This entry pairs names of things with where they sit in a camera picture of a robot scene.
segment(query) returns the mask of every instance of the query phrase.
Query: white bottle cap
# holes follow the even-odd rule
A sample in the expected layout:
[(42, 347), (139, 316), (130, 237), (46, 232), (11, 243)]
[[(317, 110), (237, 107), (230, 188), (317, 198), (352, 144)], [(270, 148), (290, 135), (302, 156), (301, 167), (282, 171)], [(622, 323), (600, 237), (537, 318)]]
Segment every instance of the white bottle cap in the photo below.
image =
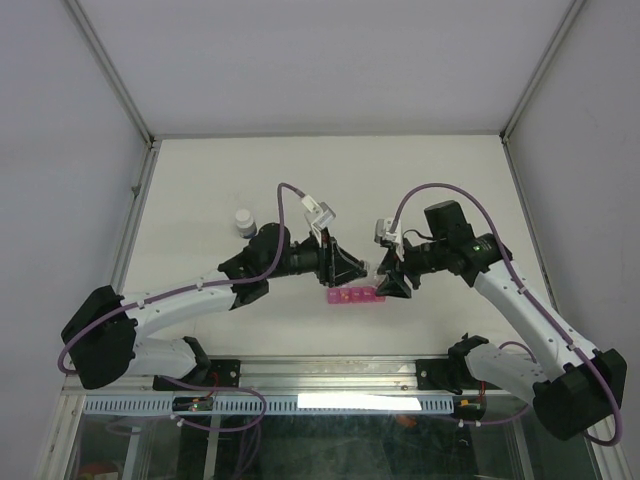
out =
[(238, 228), (249, 228), (254, 224), (253, 215), (246, 208), (241, 208), (236, 212), (236, 225)]

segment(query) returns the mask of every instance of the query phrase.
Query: pink block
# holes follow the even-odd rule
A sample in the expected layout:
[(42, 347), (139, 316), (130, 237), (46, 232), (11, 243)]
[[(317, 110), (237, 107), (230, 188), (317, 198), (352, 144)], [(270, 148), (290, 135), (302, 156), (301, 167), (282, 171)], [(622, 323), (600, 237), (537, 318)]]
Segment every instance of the pink block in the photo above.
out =
[(352, 287), (351, 288), (351, 303), (362, 303), (363, 302), (363, 292), (362, 288)]
[(351, 289), (340, 288), (340, 303), (351, 303)]
[(362, 301), (364, 303), (372, 303), (376, 301), (376, 289), (373, 287), (363, 287)]
[(327, 302), (330, 305), (337, 305), (340, 303), (340, 289), (339, 288), (330, 288), (327, 290)]

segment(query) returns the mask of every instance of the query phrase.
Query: white table surface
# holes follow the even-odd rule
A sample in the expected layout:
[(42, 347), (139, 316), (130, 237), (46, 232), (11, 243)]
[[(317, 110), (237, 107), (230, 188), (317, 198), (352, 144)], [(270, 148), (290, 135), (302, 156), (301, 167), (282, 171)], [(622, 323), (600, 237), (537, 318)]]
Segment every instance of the white table surface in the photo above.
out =
[[(485, 205), (527, 278), (544, 283), (497, 136), (307, 137), (165, 140), (162, 143), (125, 292), (169, 286), (216, 269), (245, 245), (233, 222), (248, 208), (258, 225), (277, 221), (276, 185), (287, 181), (336, 212), (331, 233), (353, 255), (379, 263), (377, 218), (392, 216), (418, 184), (461, 186)], [(292, 238), (308, 231), (285, 192)], [(476, 235), (488, 228), (466, 199), (445, 191), (410, 201), (403, 227), (428, 231), (422, 210), (460, 201)], [(198, 338), (212, 355), (442, 354), (464, 333), (494, 343), (518, 336), (491, 304), (448, 272), (422, 277), (411, 300), (328, 305), (314, 275), (270, 281), (271, 293), (232, 312), (207, 315), (156, 334)]]

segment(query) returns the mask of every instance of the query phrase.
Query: glass panel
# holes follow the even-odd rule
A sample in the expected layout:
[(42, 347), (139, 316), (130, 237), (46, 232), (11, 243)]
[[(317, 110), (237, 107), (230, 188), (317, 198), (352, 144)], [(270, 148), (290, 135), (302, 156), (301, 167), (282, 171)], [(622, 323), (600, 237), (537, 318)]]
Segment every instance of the glass panel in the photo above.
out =
[[(487, 397), (492, 418), (520, 408)], [(194, 416), (238, 427), (253, 416)], [(520, 422), (465, 426), (424, 415), (268, 415), (245, 433), (177, 428), (169, 418), (85, 415), (67, 479), (597, 480), (586, 442), (560, 442), (530, 412)]]

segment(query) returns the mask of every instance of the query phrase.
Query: metal frame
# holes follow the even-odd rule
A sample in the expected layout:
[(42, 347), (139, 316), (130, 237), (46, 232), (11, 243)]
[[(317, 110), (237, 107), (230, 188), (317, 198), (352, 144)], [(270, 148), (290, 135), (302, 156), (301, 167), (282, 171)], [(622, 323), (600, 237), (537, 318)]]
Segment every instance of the metal frame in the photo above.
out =
[(127, 214), (127, 219), (124, 224), (118, 250), (116, 251), (111, 274), (111, 286), (113, 286), (113, 289), (117, 293), (122, 293), (122, 289), (124, 288), (131, 255), (133, 255), (133, 247), (138, 236), (138, 229), (142, 221), (142, 212), (144, 211), (149, 189), (151, 188), (151, 179), (156, 168), (161, 144), (161, 141), (154, 141), (151, 147), (146, 149), (144, 158), (140, 164), (136, 184), (131, 187), (133, 196), (129, 204), (129, 213)]
[[(117, 417), (170, 417), (173, 403), (177, 399), (190, 399), (187, 392), (173, 392), (160, 396), (140, 395), (88, 395), (83, 413), (85, 415), (103, 415)], [(421, 410), (393, 410), (396, 415), (451, 415), (454, 412), (453, 395), (434, 395), (429, 392), (416, 398)], [(268, 395), (265, 415), (308, 416), (308, 415), (388, 415), (388, 410), (364, 410), (354, 408), (300, 408), (298, 395)], [(259, 415), (262, 402), (252, 395), (234, 395), (231, 393), (216, 395), (211, 409), (184, 411), (181, 416), (211, 417), (221, 415)]]
[(131, 435), (131, 438), (129, 439), (129, 446), (127, 447), (127, 458), (122, 469), (122, 480), (132, 480), (133, 478), (135, 478), (133, 476), (133, 471), (136, 466), (136, 460), (138, 459), (138, 449), (140, 447), (141, 432), (142, 429), (140, 427), (131, 427), (131, 433), (135, 435)]
[(535, 480), (533, 467), (531, 466), (531, 458), (529, 457), (529, 449), (527, 447), (527, 439), (524, 436), (522, 421), (517, 419), (511, 422), (511, 434), (515, 449), (520, 458), (520, 468), (522, 469), (522, 480)]
[(36, 477), (38, 480), (65, 478), (69, 459), (80, 426), (85, 395), (62, 395), (56, 406), (54, 423), (47, 438), (47, 449), (40, 459)]
[(153, 135), (149, 132), (147, 123), (142, 118), (142, 114), (131, 98), (127, 87), (125, 86), (120, 74), (116, 70), (111, 58), (107, 54), (107, 50), (100, 41), (95, 28), (91, 24), (91, 20), (87, 16), (78, 0), (62, 0), (63, 5), (67, 9), (71, 20), (82, 35), (84, 43), (93, 55), (98, 67), (102, 71), (105, 80), (111, 87), (113, 94), (116, 96), (125, 113), (138, 131), (138, 134), (147, 145), (151, 148), (153, 144)]
[[(221, 417), (211, 417), (211, 427), (220, 427)], [(218, 458), (218, 432), (212, 432), (209, 434), (209, 443), (207, 445), (207, 456), (204, 461), (204, 479), (209, 480), (213, 478), (216, 473), (216, 460)]]
[[(79, 0), (61, 0), (70, 18), (80, 31), (83, 40), (101, 69), (127, 116), (144, 141), (147, 151), (141, 164), (138, 182), (132, 187), (133, 197), (129, 213), (123, 229), (122, 239), (114, 261), (111, 276), (112, 285), (116, 291), (122, 291), (129, 262), (135, 245), (138, 227), (144, 211), (144, 206), (151, 185), (153, 171), (157, 162), (160, 142), (154, 141), (147, 123), (135, 105), (126, 85), (122, 81), (107, 51), (100, 41), (96, 31)], [(539, 247), (536, 228), (530, 215), (527, 198), (522, 190), (522, 182), (517, 166), (512, 159), (509, 149), (509, 139), (518, 121), (526, 111), (531, 99), (540, 86), (550, 65), (554, 61), (563, 41), (575, 24), (586, 0), (573, 0), (562, 21), (554, 32), (540, 61), (527, 83), (516, 107), (505, 125), (501, 138), (505, 155), (512, 173), (513, 181), (521, 202), (521, 207), (527, 222), (527, 227), (534, 249), (542, 269), (547, 292), (552, 305), (555, 300), (546, 273), (543, 253)], [(164, 135), (163, 138), (194, 138), (187, 136)], [(303, 391), (332, 391), (352, 390), (359, 392), (384, 393), (386, 395), (417, 394), (415, 367), (413, 361), (417, 357), (385, 356), (385, 357), (244, 357), (241, 385), (254, 386), (269, 395), (283, 395)], [(150, 378), (126, 378), (114, 382), (101, 389), (100, 394), (107, 395), (144, 395), (154, 397), (162, 392), (155, 392), (151, 388)], [(502, 391), (489, 391), (488, 395), (507, 395)], [(77, 378), (67, 378), (56, 407), (53, 426), (47, 439), (47, 449), (40, 459), (38, 479), (60, 479), (64, 477), (68, 468), (69, 458), (74, 449), (75, 437), (80, 425), (80, 412), (84, 407), (86, 396), (91, 395), (80, 385)], [(521, 458), (528, 458), (526, 442), (523, 444), (522, 427), (514, 425), (514, 442)], [(607, 419), (591, 429), (591, 433), (601, 438), (608, 438), (613, 431), (612, 422)], [(620, 446), (603, 448), (592, 447), (593, 456), (597, 462), (603, 480), (631, 479), (631, 473)], [(211, 458), (207, 454), (207, 464), (215, 464), (215, 451)], [(525, 479), (531, 478), (530, 469), (524, 469)]]
[(344, 133), (344, 132), (318, 132), (318, 131), (304, 131), (294, 133), (282, 133), (282, 132), (264, 132), (253, 131), (243, 132), (238, 134), (231, 133), (196, 133), (196, 134), (181, 134), (181, 133), (158, 133), (155, 135), (156, 140), (206, 140), (206, 139), (224, 139), (224, 138), (307, 138), (307, 137), (380, 137), (380, 136), (393, 136), (393, 137), (413, 137), (416, 135), (498, 135), (499, 130), (466, 130), (456, 133), (445, 131), (432, 131), (424, 132), (423, 130), (404, 130), (399, 132), (390, 132), (382, 130), (363, 130), (358, 133)]
[(555, 32), (553, 32), (551, 40), (542, 53), (538, 64), (533, 70), (531, 78), (527, 82), (527, 86), (522, 92), (522, 95), (520, 95), (520, 98), (516, 103), (516, 107), (503, 129), (503, 132), (501, 134), (503, 138), (509, 138), (515, 130), (518, 121), (522, 117), (522, 114), (533, 98), (533, 94), (540, 86), (540, 82), (544, 78), (545, 73), (547, 73), (549, 66), (555, 59), (558, 50), (562, 46), (564, 40), (567, 38), (568, 33), (571, 31), (571, 28), (573, 27), (576, 19), (580, 15), (580, 12), (582, 11), (586, 3), (587, 0), (573, 0), (569, 5), (569, 8), (567, 8), (567, 11), (558, 24)]

